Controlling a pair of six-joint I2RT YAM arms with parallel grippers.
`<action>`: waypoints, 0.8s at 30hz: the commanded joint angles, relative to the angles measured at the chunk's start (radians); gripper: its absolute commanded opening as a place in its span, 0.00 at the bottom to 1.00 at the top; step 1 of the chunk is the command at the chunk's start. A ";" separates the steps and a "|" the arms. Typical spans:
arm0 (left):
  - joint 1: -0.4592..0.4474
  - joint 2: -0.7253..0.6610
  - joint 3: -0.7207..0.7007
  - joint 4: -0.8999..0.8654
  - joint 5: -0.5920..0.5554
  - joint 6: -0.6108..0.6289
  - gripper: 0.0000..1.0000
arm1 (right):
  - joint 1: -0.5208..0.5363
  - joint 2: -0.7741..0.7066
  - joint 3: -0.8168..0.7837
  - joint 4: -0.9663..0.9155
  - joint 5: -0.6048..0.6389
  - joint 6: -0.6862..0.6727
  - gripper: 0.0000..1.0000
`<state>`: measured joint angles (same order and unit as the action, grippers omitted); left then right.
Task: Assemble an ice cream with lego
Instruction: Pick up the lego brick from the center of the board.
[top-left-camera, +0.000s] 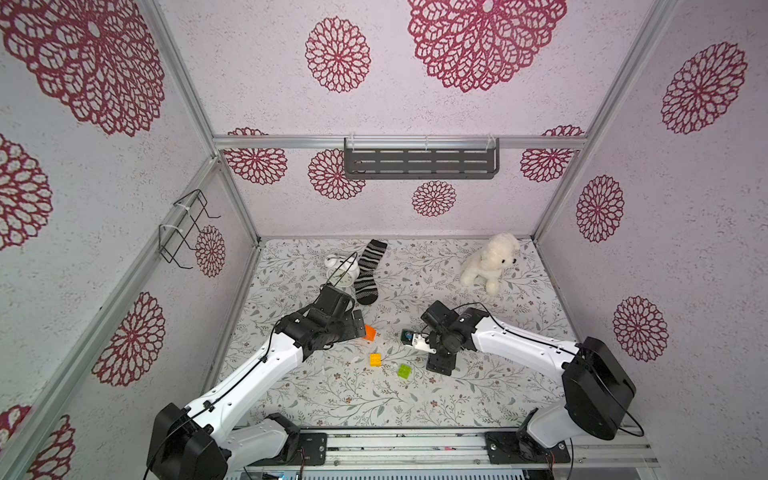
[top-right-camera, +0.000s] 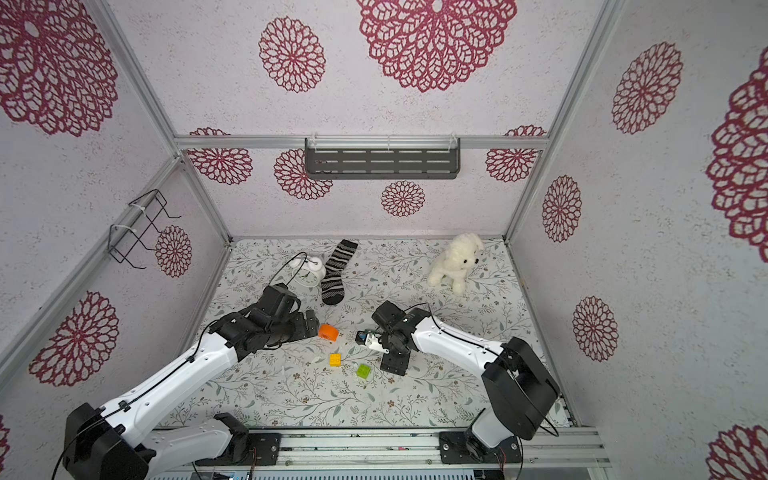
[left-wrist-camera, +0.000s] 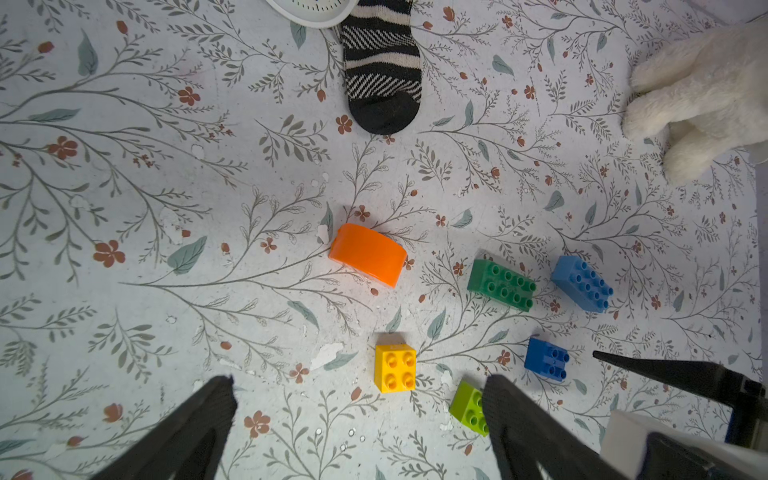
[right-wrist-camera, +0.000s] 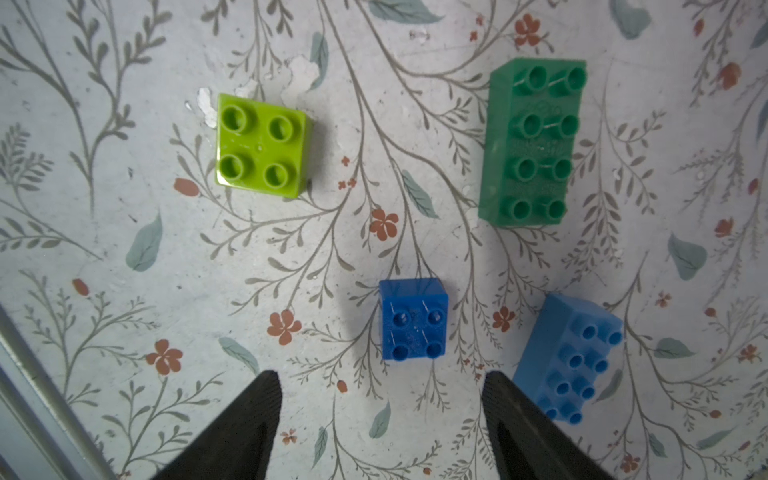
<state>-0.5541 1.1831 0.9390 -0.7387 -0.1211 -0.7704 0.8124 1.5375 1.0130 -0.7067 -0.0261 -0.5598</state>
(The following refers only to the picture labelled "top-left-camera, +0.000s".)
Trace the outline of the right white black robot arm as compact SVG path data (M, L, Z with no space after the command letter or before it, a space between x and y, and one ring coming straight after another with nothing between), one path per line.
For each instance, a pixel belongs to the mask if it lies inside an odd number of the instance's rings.
M527 367L561 385L562 396L524 418L508 442L490 439L488 447L525 463L553 465L556 452L580 435L611 441L629 417L637 388L609 347L588 337L557 340L513 327L484 304L449 308L433 302L422 314L426 331L403 331L405 346L427 353L428 371L449 376L464 351L495 355Z

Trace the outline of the lime green lego brick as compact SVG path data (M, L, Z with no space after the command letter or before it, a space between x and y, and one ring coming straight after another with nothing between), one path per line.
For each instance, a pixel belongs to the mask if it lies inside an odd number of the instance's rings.
M411 377L412 368L406 364L400 364L397 370L397 376L401 379L408 380Z

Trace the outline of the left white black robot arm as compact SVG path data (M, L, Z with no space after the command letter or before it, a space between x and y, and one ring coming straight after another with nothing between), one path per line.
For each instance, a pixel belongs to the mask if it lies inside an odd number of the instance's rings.
M299 461L301 430L284 415L269 414L245 428L238 422L312 353L365 334L358 309L326 315L307 306L282 317L245 364L186 406L170 403L156 415L145 473L159 479L223 479L256 462Z

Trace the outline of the orange lego brick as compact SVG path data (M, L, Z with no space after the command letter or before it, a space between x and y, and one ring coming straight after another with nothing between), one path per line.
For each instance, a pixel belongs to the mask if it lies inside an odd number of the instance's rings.
M366 341L373 342L376 339L376 336L377 331L373 327L366 325L364 339Z

